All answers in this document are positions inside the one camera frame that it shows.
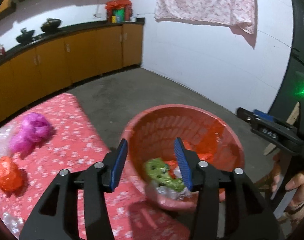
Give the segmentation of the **person right hand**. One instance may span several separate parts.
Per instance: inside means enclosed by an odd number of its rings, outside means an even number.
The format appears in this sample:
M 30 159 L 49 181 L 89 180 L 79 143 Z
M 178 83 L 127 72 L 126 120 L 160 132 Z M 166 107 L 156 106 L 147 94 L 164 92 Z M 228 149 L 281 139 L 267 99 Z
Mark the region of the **person right hand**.
M 304 158 L 277 153 L 272 170 L 272 210 L 277 219 L 285 212 L 304 216 Z

